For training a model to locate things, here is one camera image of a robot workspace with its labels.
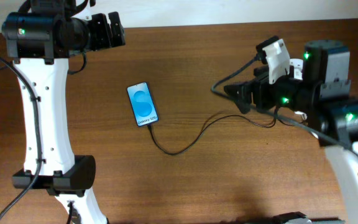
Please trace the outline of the blue Galaxy smartphone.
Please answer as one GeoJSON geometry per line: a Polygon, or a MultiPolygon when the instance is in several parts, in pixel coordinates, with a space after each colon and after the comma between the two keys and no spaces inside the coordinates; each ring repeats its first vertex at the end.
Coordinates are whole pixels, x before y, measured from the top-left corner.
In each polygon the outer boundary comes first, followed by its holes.
{"type": "Polygon", "coordinates": [[[127,87],[127,94],[138,127],[147,126],[159,120],[157,109],[147,82],[127,87]]]}

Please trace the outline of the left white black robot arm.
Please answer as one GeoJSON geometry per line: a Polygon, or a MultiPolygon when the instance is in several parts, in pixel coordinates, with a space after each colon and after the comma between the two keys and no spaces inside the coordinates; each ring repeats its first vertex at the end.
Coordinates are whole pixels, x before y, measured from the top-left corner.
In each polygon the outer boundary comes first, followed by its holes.
{"type": "Polygon", "coordinates": [[[74,154],[68,135],[69,59],[125,44],[119,14],[93,14],[94,1],[26,1],[2,25],[24,109],[26,150],[12,177],[23,192],[46,190],[71,223],[107,223],[93,192],[96,161],[74,154]]]}

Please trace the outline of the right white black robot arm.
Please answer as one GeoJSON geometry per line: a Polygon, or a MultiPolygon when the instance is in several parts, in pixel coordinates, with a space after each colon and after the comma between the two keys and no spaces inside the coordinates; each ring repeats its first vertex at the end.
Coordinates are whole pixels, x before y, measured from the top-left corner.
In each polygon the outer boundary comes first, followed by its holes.
{"type": "Polygon", "coordinates": [[[351,96],[350,51],[338,40],[312,40],[292,60],[282,39],[257,46],[254,78],[226,85],[242,113],[288,108],[303,115],[300,127],[318,138],[336,175],[349,223],[358,223],[358,98],[351,96]]]}

